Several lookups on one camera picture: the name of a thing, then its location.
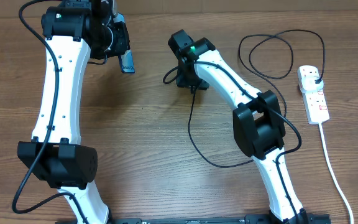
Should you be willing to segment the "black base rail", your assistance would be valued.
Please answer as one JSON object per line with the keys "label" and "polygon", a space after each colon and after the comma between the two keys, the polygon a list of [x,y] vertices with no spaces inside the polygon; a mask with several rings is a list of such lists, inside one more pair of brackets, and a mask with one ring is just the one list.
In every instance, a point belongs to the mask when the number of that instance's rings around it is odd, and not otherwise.
{"label": "black base rail", "polygon": [[[329,215],[306,214],[307,218],[300,220],[309,224],[329,224],[331,219]],[[270,215],[246,215],[244,217],[221,217],[221,218],[190,218],[190,219],[154,219],[141,220],[140,218],[108,218],[107,223],[112,224],[268,224],[279,223],[273,221]]]}

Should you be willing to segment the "white power strip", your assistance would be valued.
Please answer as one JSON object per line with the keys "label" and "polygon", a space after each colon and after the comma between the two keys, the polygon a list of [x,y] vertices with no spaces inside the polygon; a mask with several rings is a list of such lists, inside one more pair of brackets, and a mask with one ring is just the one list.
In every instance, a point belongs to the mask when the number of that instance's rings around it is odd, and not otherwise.
{"label": "white power strip", "polygon": [[[315,77],[315,79],[319,79],[318,69],[311,65],[300,66],[297,74],[299,83],[301,77]],[[302,97],[309,124],[319,124],[329,120],[329,112],[323,89],[307,94],[302,93]]]}

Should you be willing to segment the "white charger plug adapter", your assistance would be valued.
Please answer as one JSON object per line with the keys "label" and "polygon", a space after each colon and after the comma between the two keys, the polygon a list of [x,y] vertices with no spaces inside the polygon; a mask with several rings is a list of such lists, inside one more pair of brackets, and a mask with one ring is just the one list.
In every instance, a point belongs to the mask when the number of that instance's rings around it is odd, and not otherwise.
{"label": "white charger plug adapter", "polygon": [[300,79],[300,91],[304,94],[320,91],[323,89],[324,82],[315,77],[301,77]]}

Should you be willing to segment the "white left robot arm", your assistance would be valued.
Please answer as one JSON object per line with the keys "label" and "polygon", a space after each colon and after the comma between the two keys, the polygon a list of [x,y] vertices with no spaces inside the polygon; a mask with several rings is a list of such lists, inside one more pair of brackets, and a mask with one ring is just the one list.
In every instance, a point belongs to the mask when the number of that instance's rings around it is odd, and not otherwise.
{"label": "white left robot arm", "polygon": [[112,223],[95,177],[98,154],[81,144],[80,103],[88,65],[119,59],[123,73],[134,73],[129,34],[115,0],[60,1],[42,16],[38,39],[46,49],[44,90],[29,142],[19,142],[18,158],[27,175],[57,190],[75,214],[75,223]]}

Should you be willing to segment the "Samsung Galaxy smartphone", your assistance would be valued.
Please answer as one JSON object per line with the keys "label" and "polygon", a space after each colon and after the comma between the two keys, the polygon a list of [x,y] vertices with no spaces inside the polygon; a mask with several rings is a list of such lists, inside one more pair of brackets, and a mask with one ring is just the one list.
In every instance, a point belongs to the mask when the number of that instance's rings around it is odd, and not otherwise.
{"label": "Samsung Galaxy smartphone", "polygon": [[[115,23],[123,22],[125,23],[124,16],[120,13],[117,14],[117,17],[113,19]],[[132,57],[131,48],[128,46],[128,49],[125,51],[123,55],[119,56],[119,64],[121,66],[122,73],[135,73],[135,66]]]}

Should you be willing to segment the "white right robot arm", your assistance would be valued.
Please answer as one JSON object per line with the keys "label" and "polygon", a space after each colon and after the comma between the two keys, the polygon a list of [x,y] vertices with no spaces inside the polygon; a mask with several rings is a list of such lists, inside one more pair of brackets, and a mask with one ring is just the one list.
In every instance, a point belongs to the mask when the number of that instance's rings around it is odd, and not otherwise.
{"label": "white right robot arm", "polygon": [[178,60],[173,78],[177,86],[192,94],[212,86],[231,107],[235,142],[257,165],[268,193],[269,223],[307,223],[285,163],[284,125],[296,128],[282,115],[275,93],[245,82],[206,38],[194,41],[179,30],[168,46]]}

